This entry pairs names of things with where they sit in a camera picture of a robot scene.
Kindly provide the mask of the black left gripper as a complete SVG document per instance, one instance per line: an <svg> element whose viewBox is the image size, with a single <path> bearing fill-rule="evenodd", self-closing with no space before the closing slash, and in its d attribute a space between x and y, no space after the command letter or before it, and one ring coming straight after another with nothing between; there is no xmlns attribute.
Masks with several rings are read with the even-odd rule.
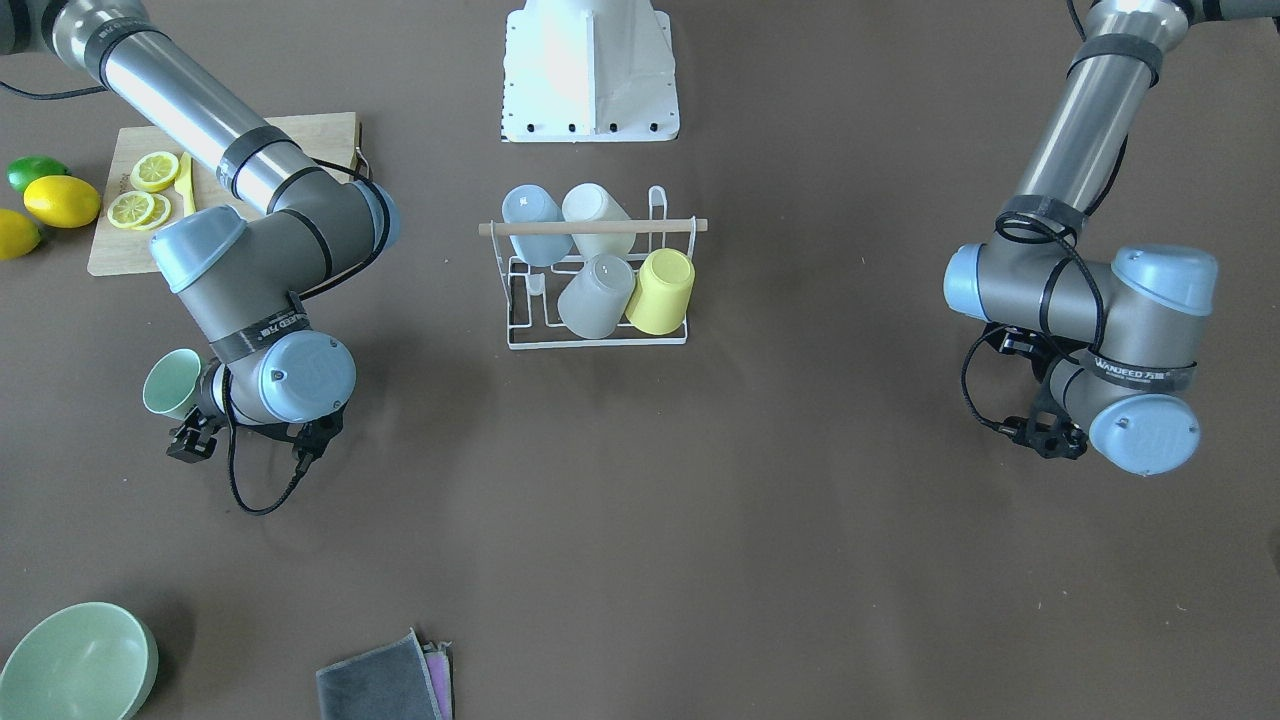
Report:
<svg viewBox="0 0 1280 720"><path fill-rule="evenodd" d="M1073 365L1070 356L1084 347L1073 340L1060 340L1014 325L989 323L986 343L1002 355L1016 355L1030 361L1038 392L1028 416L1007 416L995 430L1015 445L1033 448L1041 457L1078 459L1087 451L1085 432L1069 416L1050 389L1050 373L1060 364Z"/></svg>

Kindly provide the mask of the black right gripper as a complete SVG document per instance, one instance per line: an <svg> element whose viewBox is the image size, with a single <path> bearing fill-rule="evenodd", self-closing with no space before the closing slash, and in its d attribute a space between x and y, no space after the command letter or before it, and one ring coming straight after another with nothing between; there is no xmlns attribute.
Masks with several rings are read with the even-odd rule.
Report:
<svg viewBox="0 0 1280 720"><path fill-rule="evenodd" d="M180 418L180 424L169 430L172 437L166 455L183 462L200 462L212 456L218 445L215 436L229 425L221 402L223 365L209 363L195 383L195 406ZM236 416L236 425L269 439L291 445L294 460L302 468L321 457L329 442L343 430L346 405L325 416L302 423L298 432L289 432L288 421L250 425L244 416Z"/></svg>

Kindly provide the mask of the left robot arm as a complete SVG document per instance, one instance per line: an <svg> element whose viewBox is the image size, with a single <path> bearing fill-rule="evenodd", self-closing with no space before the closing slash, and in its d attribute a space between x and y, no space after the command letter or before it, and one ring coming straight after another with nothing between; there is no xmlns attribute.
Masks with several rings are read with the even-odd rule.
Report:
<svg viewBox="0 0 1280 720"><path fill-rule="evenodd" d="M1213 310L1216 259L1135 243L1089 263L1078 245L1165 58L1192 26L1254 18L1276 19L1277 4L1096 1L1074 18L1080 46L1015 193L993 234L961 246L943 278L947 305L986 325L975 345L1025 357L1038 384L1025 416L973 410L988 430L1047 459L1094 447L1142 477L1196 454L1202 430L1184 395Z"/></svg>

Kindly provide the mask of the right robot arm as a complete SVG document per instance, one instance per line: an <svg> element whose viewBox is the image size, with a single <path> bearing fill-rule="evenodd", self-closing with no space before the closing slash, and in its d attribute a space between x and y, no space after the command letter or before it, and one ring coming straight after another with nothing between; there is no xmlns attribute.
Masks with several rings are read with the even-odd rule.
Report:
<svg viewBox="0 0 1280 720"><path fill-rule="evenodd" d="M3 53L49 51L91 76L260 214L202 209L150 252L210 342L195 406L169 447L197 462L224 427L289 442L301 469L342 428L355 360L302 302L376 260L401 231L387 191L342 183L156 29L137 1L5 1Z"/></svg>

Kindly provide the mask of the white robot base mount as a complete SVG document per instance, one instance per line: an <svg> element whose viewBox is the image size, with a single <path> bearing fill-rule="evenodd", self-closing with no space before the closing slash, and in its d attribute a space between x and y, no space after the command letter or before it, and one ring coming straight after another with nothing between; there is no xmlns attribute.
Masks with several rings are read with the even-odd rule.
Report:
<svg viewBox="0 0 1280 720"><path fill-rule="evenodd" d="M506 142L678 137L671 20L649 1L527 1L507 15L503 68Z"/></svg>

